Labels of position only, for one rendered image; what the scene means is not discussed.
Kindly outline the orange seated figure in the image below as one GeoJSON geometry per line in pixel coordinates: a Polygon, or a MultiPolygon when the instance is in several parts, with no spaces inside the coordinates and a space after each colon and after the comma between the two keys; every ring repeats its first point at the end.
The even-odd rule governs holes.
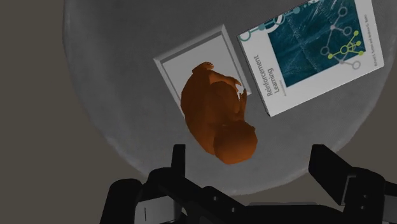
{"type": "Polygon", "coordinates": [[[245,121],[247,91],[238,93],[240,81],[213,70],[203,62],[181,92],[181,109],[192,136],[224,164],[250,159],[257,147],[255,128],[245,121]]]}

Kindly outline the round grey table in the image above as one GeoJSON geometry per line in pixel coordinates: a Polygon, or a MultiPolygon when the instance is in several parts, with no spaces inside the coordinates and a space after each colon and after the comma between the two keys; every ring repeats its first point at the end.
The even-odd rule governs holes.
{"type": "Polygon", "coordinates": [[[228,195],[285,185],[307,173],[313,144],[337,151],[375,107],[397,52],[397,0],[373,0],[385,65],[277,116],[268,116],[257,89],[247,120],[258,147],[250,160],[226,165],[190,134],[155,57],[225,27],[246,76],[254,80],[238,33],[304,0],[64,0],[63,42],[75,91],[107,142],[143,176],[186,146],[186,177],[228,195]]]}

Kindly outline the white and teal book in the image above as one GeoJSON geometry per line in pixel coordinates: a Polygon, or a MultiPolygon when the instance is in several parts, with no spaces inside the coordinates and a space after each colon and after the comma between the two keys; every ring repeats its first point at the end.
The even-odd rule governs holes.
{"type": "Polygon", "coordinates": [[[308,0],[237,38],[269,116],[384,66],[372,0],[308,0]]]}

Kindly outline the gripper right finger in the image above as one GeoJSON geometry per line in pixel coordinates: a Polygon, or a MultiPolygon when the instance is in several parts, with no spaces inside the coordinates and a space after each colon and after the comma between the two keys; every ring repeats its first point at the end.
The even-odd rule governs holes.
{"type": "Polygon", "coordinates": [[[323,144],[314,144],[308,172],[340,206],[351,224],[397,224],[397,183],[351,166],[323,144]]]}

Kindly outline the grey rectangular tray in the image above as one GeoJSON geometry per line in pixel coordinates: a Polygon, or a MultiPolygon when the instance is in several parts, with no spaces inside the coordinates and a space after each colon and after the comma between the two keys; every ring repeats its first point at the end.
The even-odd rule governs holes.
{"type": "Polygon", "coordinates": [[[203,62],[211,62],[214,71],[232,76],[244,90],[251,95],[242,66],[224,25],[211,29],[157,57],[154,62],[162,75],[173,99],[181,105],[181,92],[192,75],[192,69],[203,62]]]}

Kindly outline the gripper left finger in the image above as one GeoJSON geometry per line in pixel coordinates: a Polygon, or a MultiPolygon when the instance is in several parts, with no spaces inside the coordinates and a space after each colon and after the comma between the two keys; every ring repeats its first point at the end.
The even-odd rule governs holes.
{"type": "Polygon", "coordinates": [[[168,196],[187,212],[175,224],[248,224],[246,206],[211,187],[199,187],[185,178],[184,144],[175,144],[170,167],[150,172],[142,184],[119,179],[109,187],[99,224],[135,224],[137,204],[146,196],[168,196]]]}

